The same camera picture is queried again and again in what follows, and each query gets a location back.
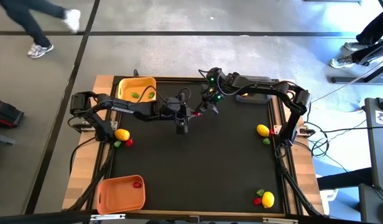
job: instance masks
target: person's foot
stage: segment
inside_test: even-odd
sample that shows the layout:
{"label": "person's foot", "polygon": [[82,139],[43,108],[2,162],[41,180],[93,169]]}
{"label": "person's foot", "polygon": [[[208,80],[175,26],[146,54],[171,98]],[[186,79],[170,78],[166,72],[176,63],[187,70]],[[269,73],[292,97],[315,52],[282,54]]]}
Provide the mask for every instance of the person's foot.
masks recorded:
{"label": "person's foot", "polygon": [[27,53],[27,56],[30,58],[40,58],[44,56],[45,53],[50,52],[54,49],[53,45],[49,47],[41,47],[37,44],[32,44],[31,49]]}
{"label": "person's foot", "polygon": [[80,17],[81,12],[79,10],[69,9],[65,11],[65,19],[63,22],[73,34],[76,34],[80,29]]}
{"label": "person's foot", "polygon": [[367,45],[360,44],[359,42],[346,42],[343,46],[351,51],[362,50],[368,47]]}
{"label": "person's foot", "polygon": [[352,67],[354,65],[352,55],[341,58],[334,58],[331,60],[330,65],[333,68]]}

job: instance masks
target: black pants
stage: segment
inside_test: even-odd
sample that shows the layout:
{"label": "black pants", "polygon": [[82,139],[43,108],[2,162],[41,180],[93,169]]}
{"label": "black pants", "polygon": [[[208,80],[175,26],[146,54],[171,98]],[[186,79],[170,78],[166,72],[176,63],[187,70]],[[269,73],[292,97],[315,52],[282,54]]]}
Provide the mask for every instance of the black pants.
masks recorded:
{"label": "black pants", "polygon": [[358,50],[352,54],[354,63],[364,63],[377,57],[383,56],[383,41],[376,42],[383,36],[383,12],[364,28],[361,34],[356,36],[360,44],[369,45],[368,48]]}
{"label": "black pants", "polygon": [[6,14],[22,26],[25,32],[34,39],[34,43],[42,47],[49,47],[50,42],[37,21],[32,17],[30,9],[59,19],[65,17],[64,8],[56,6],[47,0],[0,0],[0,5],[5,9]]}

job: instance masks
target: yellow lemon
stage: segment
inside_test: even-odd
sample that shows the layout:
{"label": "yellow lemon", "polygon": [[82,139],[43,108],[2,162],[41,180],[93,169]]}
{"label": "yellow lemon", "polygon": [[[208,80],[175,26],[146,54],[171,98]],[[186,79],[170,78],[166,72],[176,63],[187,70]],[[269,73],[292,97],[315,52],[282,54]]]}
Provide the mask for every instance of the yellow lemon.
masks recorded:
{"label": "yellow lemon", "polygon": [[114,135],[115,135],[116,139],[118,139],[120,141],[127,141],[131,137],[131,134],[129,134],[129,131],[127,131],[125,129],[117,129],[114,132]]}
{"label": "yellow lemon", "polygon": [[256,130],[262,137],[268,137],[269,136],[269,129],[264,126],[263,124],[260,124],[256,127]]}
{"label": "yellow lemon", "polygon": [[271,208],[274,204],[274,195],[272,192],[265,192],[262,196],[262,205],[264,208]]}

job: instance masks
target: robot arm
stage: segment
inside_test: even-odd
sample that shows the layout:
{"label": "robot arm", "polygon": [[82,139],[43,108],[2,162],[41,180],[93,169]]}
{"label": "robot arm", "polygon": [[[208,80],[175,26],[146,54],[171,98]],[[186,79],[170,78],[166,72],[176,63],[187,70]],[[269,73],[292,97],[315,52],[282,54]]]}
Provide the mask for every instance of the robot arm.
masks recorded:
{"label": "robot arm", "polygon": [[[96,100],[92,106],[90,98]],[[85,119],[96,131],[96,140],[102,142],[115,141],[114,131],[109,121],[103,121],[97,114],[100,110],[114,110],[129,113],[142,121],[177,120],[184,124],[177,126],[179,133],[187,132],[186,118],[191,118],[191,109],[182,103],[184,95],[176,98],[170,97],[159,107],[158,101],[133,103],[126,100],[112,98],[107,94],[96,94],[91,91],[79,92],[72,95],[70,113],[78,118]]]}
{"label": "robot arm", "polygon": [[196,111],[204,111],[211,105],[217,111],[215,104],[224,96],[260,93],[279,97],[284,105],[290,109],[291,115],[279,132],[280,141],[291,146],[297,137],[297,123],[307,112],[311,95],[307,90],[291,82],[255,82],[236,72],[225,75],[220,68],[212,68],[207,74],[208,85],[202,92],[203,100]]}

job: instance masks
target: yellow basket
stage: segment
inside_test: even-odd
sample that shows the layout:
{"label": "yellow basket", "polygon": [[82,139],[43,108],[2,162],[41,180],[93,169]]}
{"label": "yellow basket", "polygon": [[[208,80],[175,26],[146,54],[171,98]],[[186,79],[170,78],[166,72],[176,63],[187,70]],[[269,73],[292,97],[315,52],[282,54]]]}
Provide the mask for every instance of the yellow basket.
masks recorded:
{"label": "yellow basket", "polygon": [[[118,85],[118,98],[126,101],[136,103],[139,98],[134,98],[132,93],[137,93],[139,97],[142,96],[143,91],[146,87],[155,87],[155,78],[153,77],[142,77],[142,78],[123,78]],[[154,97],[149,98],[149,94],[154,92]],[[148,88],[144,93],[140,102],[150,102],[155,100],[157,93],[153,88]]]}

